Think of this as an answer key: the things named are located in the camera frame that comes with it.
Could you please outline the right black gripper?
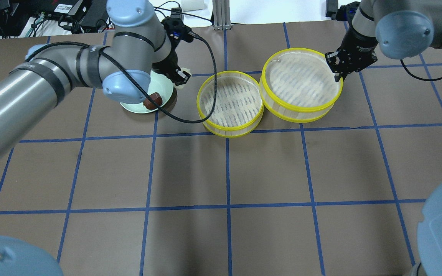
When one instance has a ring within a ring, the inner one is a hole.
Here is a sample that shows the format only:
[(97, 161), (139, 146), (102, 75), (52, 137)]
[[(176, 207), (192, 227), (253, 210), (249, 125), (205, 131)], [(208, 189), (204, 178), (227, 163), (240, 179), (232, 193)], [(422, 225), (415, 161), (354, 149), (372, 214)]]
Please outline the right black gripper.
[(377, 61), (375, 37), (346, 33), (339, 48), (325, 53), (325, 61), (334, 73), (335, 82), (344, 82), (351, 73), (358, 73)]

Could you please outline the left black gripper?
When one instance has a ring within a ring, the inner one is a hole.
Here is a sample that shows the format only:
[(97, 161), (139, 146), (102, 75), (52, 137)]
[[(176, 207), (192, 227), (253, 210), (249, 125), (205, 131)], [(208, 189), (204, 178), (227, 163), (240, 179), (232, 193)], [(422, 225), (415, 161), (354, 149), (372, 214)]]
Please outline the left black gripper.
[(172, 83), (177, 83), (177, 85), (186, 85), (191, 78), (189, 69), (179, 68), (178, 56), (174, 50), (162, 61), (153, 63), (152, 70), (155, 73), (164, 75)]

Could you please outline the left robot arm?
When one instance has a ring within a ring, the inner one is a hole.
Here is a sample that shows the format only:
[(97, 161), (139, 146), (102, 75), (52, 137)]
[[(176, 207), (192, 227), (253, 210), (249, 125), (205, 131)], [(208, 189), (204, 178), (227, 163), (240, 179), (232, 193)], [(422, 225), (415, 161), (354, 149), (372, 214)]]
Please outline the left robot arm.
[(191, 75), (178, 65), (180, 41), (198, 36), (181, 18), (159, 20), (147, 0), (109, 0), (115, 26), (111, 46), (59, 42), (32, 47), (25, 61), (0, 82), (0, 158), (76, 87), (102, 89), (125, 104), (161, 104), (148, 93), (151, 72), (174, 85)]

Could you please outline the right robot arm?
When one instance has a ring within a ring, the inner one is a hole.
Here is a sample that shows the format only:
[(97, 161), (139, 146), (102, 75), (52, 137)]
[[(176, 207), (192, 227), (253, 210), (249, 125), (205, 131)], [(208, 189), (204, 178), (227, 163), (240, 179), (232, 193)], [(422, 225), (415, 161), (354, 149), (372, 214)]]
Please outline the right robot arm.
[(362, 0), (331, 5), (327, 16), (349, 26), (339, 48), (325, 54), (336, 82), (377, 61), (376, 47), (387, 58), (403, 61), (428, 48), (442, 49), (442, 0)]

